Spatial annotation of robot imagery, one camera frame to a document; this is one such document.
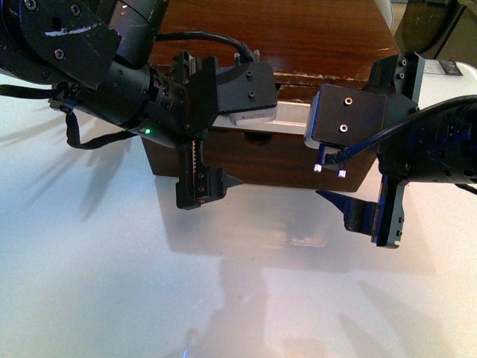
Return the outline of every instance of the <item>white table surface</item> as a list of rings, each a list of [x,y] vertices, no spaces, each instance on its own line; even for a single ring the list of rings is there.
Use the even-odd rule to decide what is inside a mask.
[[[0,109],[0,357],[476,356],[474,195],[411,183],[382,249],[311,190],[178,210],[139,138],[74,150],[45,101]],[[83,140],[112,130],[80,122]]]

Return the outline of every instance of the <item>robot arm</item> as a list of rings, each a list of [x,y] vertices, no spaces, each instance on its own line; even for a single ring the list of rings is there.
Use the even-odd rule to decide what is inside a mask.
[[[348,231],[371,236],[377,246],[398,247],[409,182],[454,183],[476,192],[467,184],[477,183],[477,96],[419,110],[423,70],[415,53],[389,57],[374,65],[363,90],[323,86],[312,105],[306,144],[318,150],[316,172],[343,177],[346,162],[363,151],[379,159],[377,202],[317,191],[344,214]]]
[[[2,87],[0,93],[50,98],[53,109],[66,113],[67,142],[75,148],[133,135],[176,148],[177,206],[192,209],[240,183],[202,163],[207,129],[221,114],[273,118],[277,94],[270,64],[243,43],[210,33],[157,35],[167,6],[163,0],[1,0],[0,68],[53,89]],[[155,41],[187,37],[238,44],[237,65],[221,68],[214,57],[187,52],[174,58],[168,75],[147,64]],[[75,109],[125,131],[81,143]]]

